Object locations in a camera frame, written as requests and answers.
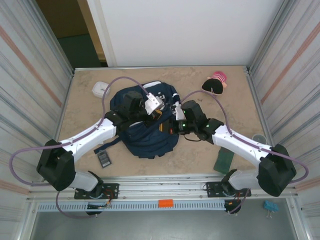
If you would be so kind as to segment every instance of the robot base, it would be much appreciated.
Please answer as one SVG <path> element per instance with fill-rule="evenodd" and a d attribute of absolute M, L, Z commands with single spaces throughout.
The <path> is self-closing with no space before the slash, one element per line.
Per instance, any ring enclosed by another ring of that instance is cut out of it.
<path fill-rule="evenodd" d="M 92 197 L 90 192 L 77 188 L 74 193 L 74 199 L 117 199 L 118 193 L 118 183 L 103 183 L 102 193 L 98 197 Z"/>
<path fill-rule="evenodd" d="M 244 197 L 247 192 L 247 188 L 236 190 L 235 192 L 226 192 L 222 187 L 221 181 L 209 181 L 205 184 L 208 198 L 225 198 L 225 197 Z M 247 197 L 251 196 L 251 191 L 249 190 Z"/>

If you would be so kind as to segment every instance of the plush toy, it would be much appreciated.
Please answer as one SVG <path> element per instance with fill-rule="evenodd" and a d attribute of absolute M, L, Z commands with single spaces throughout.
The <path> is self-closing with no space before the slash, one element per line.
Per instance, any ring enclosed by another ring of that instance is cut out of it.
<path fill-rule="evenodd" d="M 222 71 L 216 71 L 211 77 L 207 78 L 202 85 L 202 89 L 214 95 L 221 95 L 227 87 L 226 81 L 227 76 Z"/>

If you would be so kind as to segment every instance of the orange label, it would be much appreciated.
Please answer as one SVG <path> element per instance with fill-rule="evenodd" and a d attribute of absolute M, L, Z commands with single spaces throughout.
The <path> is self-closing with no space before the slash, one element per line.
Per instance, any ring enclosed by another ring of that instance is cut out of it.
<path fill-rule="evenodd" d="M 174 207 L 173 199 L 159 200 L 159 208 L 173 208 L 173 207 Z"/>

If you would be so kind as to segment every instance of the white container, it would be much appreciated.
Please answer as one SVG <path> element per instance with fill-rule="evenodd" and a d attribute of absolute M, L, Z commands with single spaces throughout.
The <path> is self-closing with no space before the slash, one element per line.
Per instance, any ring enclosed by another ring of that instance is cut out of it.
<path fill-rule="evenodd" d="M 104 92 L 106 90 L 106 88 L 108 87 L 108 83 L 105 83 L 103 81 L 98 81 L 94 86 L 93 86 L 93 89 L 92 89 L 92 92 L 93 94 L 98 97 L 98 98 L 101 98 L 102 99 L 102 96 L 104 95 Z M 108 91 L 106 92 L 105 96 L 108 96 L 110 92 L 110 88 L 108 89 Z"/>

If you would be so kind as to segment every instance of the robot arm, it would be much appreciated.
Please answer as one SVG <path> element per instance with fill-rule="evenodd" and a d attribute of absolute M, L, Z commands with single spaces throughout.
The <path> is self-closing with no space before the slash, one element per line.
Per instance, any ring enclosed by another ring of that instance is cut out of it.
<path fill-rule="evenodd" d="M 144 102 L 141 94 L 129 92 L 124 96 L 121 105 L 105 114 L 102 122 L 100 119 L 86 130 L 60 142 L 53 139 L 48 141 L 46 146 L 70 144 L 44 150 L 36 168 L 37 172 L 57 191 L 75 188 L 85 190 L 93 197 L 99 196 L 103 181 L 93 172 L 76 171 L 75 163 L 93 147 L 113 138 L 131 124 L 136 122 L 151 124 L 158 119 L 161 113 L 157 109 L 164 103 L 151 93 L 147 98 L 148 100 Z"/>
<path fill-rule="evenodd" d="M 226 196 L 233 196 L 243 189 L 261 188 L 266 193 L 278 197 L 297 174 L 292 161 L 261 150 L 267 149 L 289 156 L 285 147 L 279 144 L 275 147 L 261 144 L 231 130 L 232 135 L 238 136 L 235 138 L 223 122 L 207 118 L 194 100 L 185 102 L 181 109 L 185 119 L 168 120 L 159 129 L 171 134 L 195 133 L 199 139 L 229 149 L 255 167 L 253 170 L 231 170 L 222 179 L 221 188 L 216 191 L 223 191 Z"/>

